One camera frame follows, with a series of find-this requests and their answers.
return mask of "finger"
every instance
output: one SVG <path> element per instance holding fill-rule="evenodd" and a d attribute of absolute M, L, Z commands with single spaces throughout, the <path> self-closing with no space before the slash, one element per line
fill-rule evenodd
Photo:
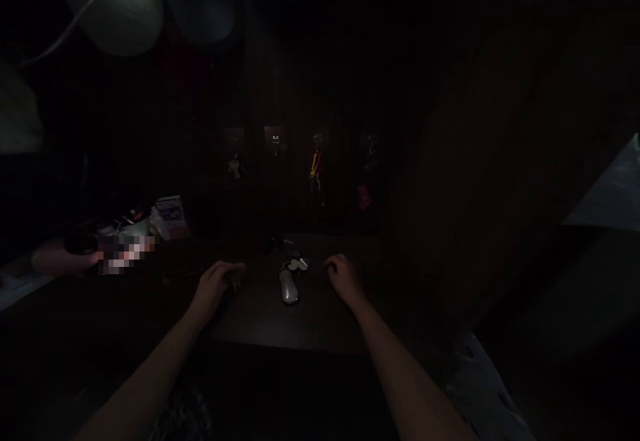
<path fill-rule="evenodd" d="M 329 266 L 329 269 L 327 270 L 327 274 L 329 274 L 329 279 L 331 281 L 333 281 L 335 277 L 338 275 L 337 272 L 335 272 L 335 268 L 333 266 Z"/>
<path fill-rule="evenodd" d="M 324 263 L 325 268 L 329 267 L 332 264 L 335 264 L 336 267 L 339 264 L 342 264 L 343 260 L 341 260 L 340 258 L 338 258 L 338 256 L 330 256 L 329 259 L 327 259 Z"/>
<path fill-rule="evenodd" d="M 235 267 L 235 264 L 231 264 L 231 263 L 224 263 L 222 266 L 220 266 L 218 269 L 215 270 L 215 275 L 219 278 L 219 279 L 223 279 L 225 277 L 225 275 L 229 272 L 229 271 L 233 271 L 236 270 L 238 268 Z"/>
<path fill-rule="evenodd" d="M 208 270 L 204 272 L 202 276 L 200 276 L 200 279 L 208 280 L 209 278 L 211 278 L 211 276 L 213 276 L 213 273 L 216 272 L 218 268 L 220 268 L 221 266 L 224 266 L 225 264 L 226 262 L 224 261 L 216 261 L 213 264 L 213 266 L 211 266 Z"/>

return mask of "hanging keys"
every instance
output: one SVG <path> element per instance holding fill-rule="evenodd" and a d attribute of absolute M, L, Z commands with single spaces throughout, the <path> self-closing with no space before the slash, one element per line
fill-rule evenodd
<path fill-rule="evenodd" d="M 311 161 L 311 169 L 309 170 L 309 186 L 311 192 L 320 192 L 320 173 L 322 172 L 322 153 L 316 151 Z"/>
<path fill-rule="evenodd" d="M 229 161 L 229 172 L 233 173 L 235 179 L 240 179 L 240 161 L 237 159 Z"/>

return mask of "wooden table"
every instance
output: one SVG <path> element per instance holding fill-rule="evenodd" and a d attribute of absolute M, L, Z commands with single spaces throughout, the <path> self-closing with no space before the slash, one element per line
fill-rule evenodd
<path fill-rule="evenodd" d="M 165 264 L 182 272 L 199 273 L 215 261 L 245 262 L 247 271 L 237 295 L 227 296 L 217 312 L 209 336 L 213 340 L 274 346 L 297 350 L 366 354 L 367 347 L 353 314 L 333 290 L 323 262 L 343 253 L 357 268 L 363 289 L 391 329 L 426 366 L 449 371 L 449 350 L 437 343 L 429 316 L 410 283 L 398 279 L 393 261 L 376 238 L 285 234 L 293 248 L 309 262 L 307 272 L 293 274 L 299 301 L 288 306 L 281 299 L 279 272 L 288 259 L 282 252 L 264 254 L 264 237 L 222 236 L 218 240 L 188 240 L 160 246 Z M 178 272 L 165 272 L 172 283 L 181 282 Z"/>

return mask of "wooden wall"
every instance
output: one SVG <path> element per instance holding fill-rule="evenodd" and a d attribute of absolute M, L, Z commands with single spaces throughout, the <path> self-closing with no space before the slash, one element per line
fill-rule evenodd
<path fill-rule="evenodd" d="M 417 105 L 390 236 L 443 329 L 472 328 L 631 137 L 637 0 L 465 0 Z"/>

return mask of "key fob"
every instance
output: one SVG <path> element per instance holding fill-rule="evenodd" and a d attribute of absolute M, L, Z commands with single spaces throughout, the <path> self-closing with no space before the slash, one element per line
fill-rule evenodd
<path fill-rule="evenodd" d="M 298 288 L 295 287 L 291 271 L 280 271 L 280 290 L 285 304 L 294 304 L 298 301 Z"/>

